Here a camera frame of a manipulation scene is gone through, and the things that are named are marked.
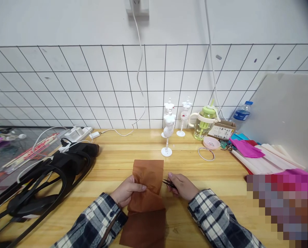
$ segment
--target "cardboard box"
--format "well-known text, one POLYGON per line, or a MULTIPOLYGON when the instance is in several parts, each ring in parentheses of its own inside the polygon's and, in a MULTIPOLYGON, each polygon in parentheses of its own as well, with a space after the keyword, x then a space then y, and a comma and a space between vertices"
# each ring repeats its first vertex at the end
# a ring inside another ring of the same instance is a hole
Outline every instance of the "cardboard box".
POLYGON ((209 131, 208 135, 219 138, 221 140, 229 140, 235 129, 236 124, 234 122, 221 120, 220 122, 215 123, 214 127, 209 131))

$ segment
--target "hand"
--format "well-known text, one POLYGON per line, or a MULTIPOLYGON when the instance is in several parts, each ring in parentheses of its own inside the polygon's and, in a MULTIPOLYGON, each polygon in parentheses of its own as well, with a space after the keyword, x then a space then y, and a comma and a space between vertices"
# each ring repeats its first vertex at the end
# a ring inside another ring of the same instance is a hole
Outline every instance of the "hand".
POLYGON ((110 194, 110 197, 113 198, 117 205, 123 208, 131 201, 133 192, 143 192, 146 189, 147 187, 145 185, 136 184, 133 175, 131 175, 110 194))
POLYGON ((172 192, 175 196, 181 196, 187 201, 192 200, 199 190, 194 184, 182 174, 172 174, 168 173, 168 180, 172 181, 177 189, 171 188, 167 185, 168 191, 172 192))

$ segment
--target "plaid shirt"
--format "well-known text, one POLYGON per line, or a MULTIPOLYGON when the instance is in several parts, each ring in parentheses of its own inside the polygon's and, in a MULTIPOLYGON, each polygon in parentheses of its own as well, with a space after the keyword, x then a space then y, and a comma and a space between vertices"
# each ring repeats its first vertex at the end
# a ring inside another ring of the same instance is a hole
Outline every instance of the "plaid shirt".
MULTIPOLYGON (((188 210, 214 248, 264 248, 262 243, 242 227, 230 208, 211 189, 199 192, 190 202, 188 210)), ((127 216, 114 200, 102 193, 76 220, 67 232, 52 247, 96 248, 108 247, 121 231, 127 216)))

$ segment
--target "brown paper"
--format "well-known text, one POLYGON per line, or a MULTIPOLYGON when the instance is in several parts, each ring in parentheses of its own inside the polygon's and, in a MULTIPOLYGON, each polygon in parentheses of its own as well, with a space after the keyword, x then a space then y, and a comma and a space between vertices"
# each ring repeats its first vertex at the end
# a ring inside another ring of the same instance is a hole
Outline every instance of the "brown paper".
POLYGON ((127 207, 126 222, 120 244, 133 248, 164 247, 165 208, 159 196, 163 180, 163 160, 135 160, 135 182, 147 186, 134 192, 127 207))

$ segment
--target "wooden desk surface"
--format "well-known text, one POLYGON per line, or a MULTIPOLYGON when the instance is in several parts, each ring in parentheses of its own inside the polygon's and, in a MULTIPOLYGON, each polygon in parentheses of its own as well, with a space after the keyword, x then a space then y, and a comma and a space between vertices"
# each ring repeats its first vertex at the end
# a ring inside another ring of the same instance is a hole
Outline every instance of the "wooden desk surface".
MULTIPOLYGON (((253 232, 266 247, 289 247, 288 241, 278 239, 278 233, 272 231, 277 228, 270 224, 270 218, 264 216, 263 209, 258 208, 258 204, 247 194, 244 181, 247 172, 242 165, 228 151, 222 150, 214 151, 214 161, 202 160, 197 149, 203 145, 193 138, 193 129, 186 129, 185 137, 178 137, 176 131, 169 138, 173 153, 167 158, 161 155, 166 143, 161 137, 162 130, 139 129, 127 137, 108 131, 96 138, 94 143, 100 145, 100 155, 92 171, 57 209, 19 243, 19 247, 51 246, 102 192, 111 193, 132 174, 135 159, 164 160, 164 178, 168 172, 181 173, 199 189, 211 188, 231 208, 240 224, 253 232)), ((208 151, 202 151, 201 154, 211 159, 212 155, 208 151)), ((50 192, 59 189, 57 185, 50 192)), ((166 206, 166 247, 210 247, 191 218, 187 202, 174 198, 164 184, 161 196, 166 206)), ((1 220, 0 227, 8 219, 10 217, 1 220)), ((0 233, 0 241, 14 239, 32 222, 10 224, 0 233)), ((110 247, 122 247, 119 245, 120 235, 110 247)))

